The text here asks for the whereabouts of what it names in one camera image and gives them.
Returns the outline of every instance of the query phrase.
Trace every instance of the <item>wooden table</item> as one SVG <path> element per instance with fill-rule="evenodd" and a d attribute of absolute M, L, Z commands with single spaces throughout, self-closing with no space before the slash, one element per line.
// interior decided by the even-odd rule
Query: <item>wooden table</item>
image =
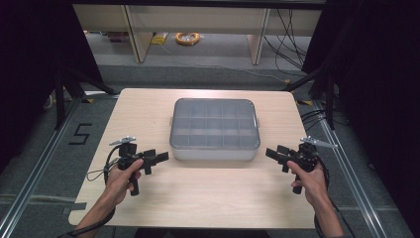
<path fill-rule="evenodd" d="M 250 162 L 203 162 L 175 159 L 169 145 L 174 103 L 189 98 L 243 98 L 256 106 L 261 146 Z M 314 211 L 302 194 L 291 191 L 294 175 L 281 171 L 265 149 L 283 145 L 297 150 L 305 137 L 293 96 L 289 92 L 125 89 L 122 91 L 89 171 L 101 170 L 113 147 L 127 135 L 137 138 L 138 152 L 169 152 L 169 161 L 142 175 L 140 195 L 117 206 L 108 225 L 191 228 L 313 228 Z M 104 181 L 85 180 L 69 222 L 77 224 L 104 189 Z"/>

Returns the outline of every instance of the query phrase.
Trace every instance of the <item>clear plastic container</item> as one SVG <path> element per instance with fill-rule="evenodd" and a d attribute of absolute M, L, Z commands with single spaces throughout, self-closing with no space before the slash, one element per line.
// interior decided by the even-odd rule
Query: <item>clear plastic container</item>
<path fill-rule="evenodd" d="M 261 143 L 254 103 L 247 99 L 178 99 L 169 142 L 179 160 L 250 161 Z"/>

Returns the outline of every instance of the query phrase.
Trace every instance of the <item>black handheld controller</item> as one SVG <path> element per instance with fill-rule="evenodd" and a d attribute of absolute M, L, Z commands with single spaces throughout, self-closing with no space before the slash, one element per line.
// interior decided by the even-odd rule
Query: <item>black handheld controller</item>
<path fill-rule="evenodd" d="M 282 171 L 284 173 L 288 173 L 289 171 L 288 161 L 296 163 L 303 171 L 309 173 L 314 170 L 319 160 L 316 147 L 306 142 L 299 145 L 299 151 L 297 152 L 283 146 L 277 146 L 276 151 L 267 148 L 265 155 L 276 160 L 280 165 L 283 165 Z M 300 177 L 296 175 L 295 180 L 300 180 Z M 293 192 L 300 194 L 302 187 L 294 187 Z"/>
<path fill-rule="evenodd" d="M 160 162 L 167 161 L 169 159 L 169 155 L 167 152 L 158 154 L 156 150 L 148 150 L 142 153 L 136 154 L 137 145 L 128 143 L 123 143 L 119 146 L 119 156 L 117 165 L 118 169 L 121 171 L 126 170 L 134 161 L 136 160 L 143 160 L 143 164 L 140 167 L 140 170 L 145 170 L 146 175 L 150 175 L 152 173 L 152 166 L 157 165 Z M 130 176 L 129 181 L 133 184 L 134 190 L 131 191 L 131 195 L 138 195 L 139 194 L 139 184 L 136 179 L 136 174 L 132 173 Z"/>

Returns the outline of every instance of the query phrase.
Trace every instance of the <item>hand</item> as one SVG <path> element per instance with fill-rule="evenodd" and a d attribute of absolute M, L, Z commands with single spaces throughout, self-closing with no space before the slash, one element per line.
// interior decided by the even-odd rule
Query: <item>hand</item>
<path fill-rule="evenodd" d="M 136 160 L 124 171 L 120 171 L 114 166 L 109 172 L 105 190 L 99 199 L 106 200 L 112 207 L 120 204 L 126 197 L 127 189 L 134 189 L 133 184 L 129 182 L 129 178 L 132 173 L 136 174 L 136 179 L 140 178 L 139 168 L 142 164 L 143 160 Z"/>
<path fill-rule="evenodd" d="M 325 185 L 324 171 L 318 163 L 311 173 L 303 171 L 296 163 L 288 161 L 287 165 L 295 175 L 299 175 L 300 180 L 294 181 L 291 185 L 305 187 L 305 196 L 311 205 L 315 205 L 317 200 L 325 195 L 328 196 L 327 186 Z"/>

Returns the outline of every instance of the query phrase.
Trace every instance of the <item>container lid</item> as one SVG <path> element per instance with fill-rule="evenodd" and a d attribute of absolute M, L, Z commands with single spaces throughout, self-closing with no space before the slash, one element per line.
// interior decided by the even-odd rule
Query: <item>container lid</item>
<path fill-rule="evenodd" d="M 174 106 L 169 142 L 175 150 L 255 150 L 260 133 L 254 103 L 180 98 Z"/>

